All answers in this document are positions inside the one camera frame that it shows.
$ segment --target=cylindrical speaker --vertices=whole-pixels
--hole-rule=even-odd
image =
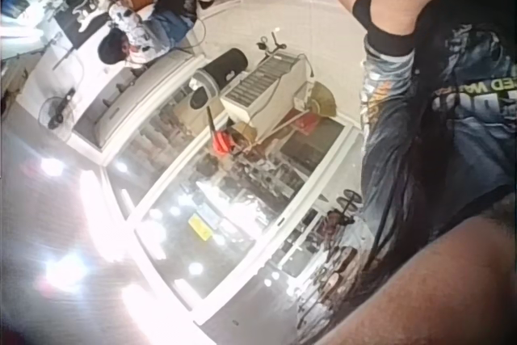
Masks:
[[[246,55],[238,48],[231,48],[218,58],[197,69],[190,86],[195,90],[191,97],[192,109],[201,109],[210,99],[218,96],[248,66]]]

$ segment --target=seated person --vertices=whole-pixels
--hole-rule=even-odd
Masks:
[[[205,9],[213,1],[157,0],[146,21],[118,2],[111,4],[107,11],[116,27],[99,45],[100,60],[107,65],[144,65],[168,53],[194,27],[197,3]]]

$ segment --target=yellow sign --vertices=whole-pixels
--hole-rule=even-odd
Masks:
[[[199,217],[194,214],[189,220],[188,224],[194,229],[194,231],[206,242],[212,235],[213,232],[210,227]]]

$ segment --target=man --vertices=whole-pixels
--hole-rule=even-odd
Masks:
[[[362,215],[376,238],[320,344],[506,343],[515,0],[340,2],[368,32]]]
[[[144,65],[168,53],[194,27],[197,3],[201,8],[211,2],[200,0],[157,0],[146,21],[134,11],[116,2],[108,8],[116,27],[99,45],[99,58],[107,65],[127,61]]]

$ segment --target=standing fan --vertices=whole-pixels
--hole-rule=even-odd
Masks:
[[[51,97],[45,100],[38,115],[40,125],[63,141],[68,141],[74,127],[74,114],[70,106],[74,95],[75,89],[72,88],[65,97]]]

